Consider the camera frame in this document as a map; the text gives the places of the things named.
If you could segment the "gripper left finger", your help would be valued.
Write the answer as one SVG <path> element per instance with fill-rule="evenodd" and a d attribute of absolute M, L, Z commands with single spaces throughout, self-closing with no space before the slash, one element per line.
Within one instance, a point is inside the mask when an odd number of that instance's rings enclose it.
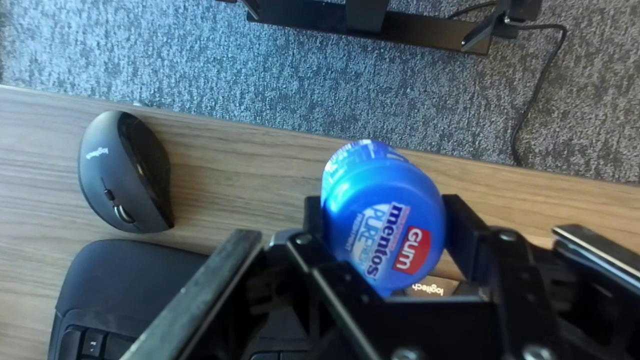
<path fill-rule="evenodd" d="M 260 251 L 258 231 L 233 231 L 120 360 L 185 360 Z"/>

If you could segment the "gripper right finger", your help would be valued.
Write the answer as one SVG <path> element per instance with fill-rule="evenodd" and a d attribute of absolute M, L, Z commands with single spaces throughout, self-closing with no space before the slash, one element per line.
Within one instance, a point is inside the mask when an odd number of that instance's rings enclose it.
<path fill-rule="evenodd" d="M 566 347 L 522 235 L 488 226 L 460 196 L 446 195 L 446 251 L 463 278 L 489 290 L 505 360 L 562 360 Z"/>

